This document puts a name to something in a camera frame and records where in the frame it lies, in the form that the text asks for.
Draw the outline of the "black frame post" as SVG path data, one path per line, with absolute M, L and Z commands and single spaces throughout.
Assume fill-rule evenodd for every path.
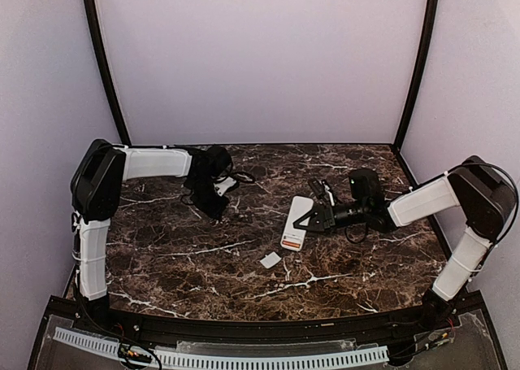
M 124 145 L 132 144 L 128 127 L 124 120 L 124 114 L 119 104 L 115 83 L 111 75 L 111 67 L 106 54 L 102 38 L 100 19 L 96 0 L 83 0 L 84 11 L 86 14 L 89 35 L 93 46 L 94 56 L 97 62 L 97 69 L 101 77 L 102 86 L 105 91 L 106 100 L 109 105 L 110 114 L 117 131 L 119 141 Z
M 417 102 L 418 93 L 421 87 L 423 73 L 427 63 L 427 57 L 430 49 L 431 38 L 436 21 L 436 12 L 439 0 L 426 0 L 424 18 L 422 22 L 422 31 L 418 43 L 418 51 L 414 63 L 414 69 L 411 75 L 409 89 L 405 100 L 403 112 L 401 114 L 400 123 L 398 125 L 396 136 L 393 142 L 393 148 L 401 151 L 405 138 L 414 113 L 415 104 Z

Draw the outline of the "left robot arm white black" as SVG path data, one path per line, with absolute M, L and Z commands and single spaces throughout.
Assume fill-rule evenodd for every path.
M 220 220 L 228 192 L 238 180 L 232 158 L 222 146 L 177 148 L 130 147 L 94 140 L 71 179 L 71 221 L 75 234 L 76 293 L 89 302 L 108 298 L 106 239 L 119 208 L 122 185 L 135 178 L 173 176 L 184 179 L 189 201 L 212 220 Z

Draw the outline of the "orange battery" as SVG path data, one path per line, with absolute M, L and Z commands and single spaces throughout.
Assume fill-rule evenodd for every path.
M 301 243 L 282 241 L 281 246 L 287 249 L 300 250 Z

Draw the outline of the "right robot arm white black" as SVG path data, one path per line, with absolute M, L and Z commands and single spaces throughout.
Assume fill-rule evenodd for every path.
M 301 250 L 307 233 L 330 233 L 355 224 L 390 233 L 440 211 L 462 209 L 465 231 L 425 293 L 425 303 L 454 300 L 512 228 L 519 210 L 512 177 L 476 155 L 393 200 L 384 197 L 377 172 L 369 168 L 349 173 L 352 202 L 340 202 L 326 181 L 311 179 L 309 186 L 318 201 L 293 198 L 280 240 L 286 249 Z

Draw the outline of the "left black frame post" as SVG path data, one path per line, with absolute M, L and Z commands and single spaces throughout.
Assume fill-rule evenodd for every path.
M 101 77 L 102 86 L 105 91 L 106 100 L 109 105 L 110 114 L 117 131 L 119 141 L 124 145 L 132 144 L 128 127 L 124 120 L 124 114 L 119 104 L 115 83 L 111 75 L 111 67 L 106 54 L 102 38 L 100 19 L 96 0 L 83 0 L 84 11 L 86 14 L 89 35 L 93 46 L 94 56 L 97 62 L 97 69 Z

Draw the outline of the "white battery cover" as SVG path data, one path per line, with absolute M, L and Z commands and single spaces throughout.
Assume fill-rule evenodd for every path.
M 271 252 L 270 254 L 264 256 L 260 263 L 265 269 L 273 268 L 277 263 L 281 261 L 281 257 L 276 252 Z

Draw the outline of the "white remote control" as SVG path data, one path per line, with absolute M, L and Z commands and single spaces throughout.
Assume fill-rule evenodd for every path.
M 311 211 L 314 201 L 311 198 L 295 196 L 292 199 L 289 208 L 288 217 L 285 221 L 284 231 L 280 239 L 280 245 L 287 250 L 300 251 L 303 247 L 306 237 L 304 229 L 298 229 L 295 224 L 306 227 L 309 223 L 309 218 L 301 220 L 301 218 Z

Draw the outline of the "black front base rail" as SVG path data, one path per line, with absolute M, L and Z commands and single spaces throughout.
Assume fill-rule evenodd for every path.
M 274 345 L 351 341 L 356 348 L 388 348 L 389 361 L 350 369 L 504 369 L 505 358 L 480 293 L 462 295 L 453 312 L 434 329 L 418 322 L 409 307 L 372 315 L 304 321 L 203 321 L 111 309 L 104 329 L 94 326 L 72 300 L 51 297 L 41 319 L 28 367 L 31 369 L 125 369 L 106 359 L 53 340 L 57 327 L 113 338 L 144 350 L 178 342 Z

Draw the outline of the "right black frame post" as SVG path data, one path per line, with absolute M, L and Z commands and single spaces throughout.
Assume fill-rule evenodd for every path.
M 414 69 L 411 75 L 409 89 L 405 100 L 403 112 L 401 114 L 400 123 L 398 125 L 396 136 L 393 142 L 393 148 L 401 151 L 405 138 L 414 113 L 415 104 L 417 102 L 418 93 L 421 87 L 423 73 L 427 63 L 427 57 L 430 49 L 431 38 L 436 21 L 436 12 L 439 0 L 426 0 L 424 18 L 422 22 L 422 31 L 418 43 L 418 51 L 414 63 Z

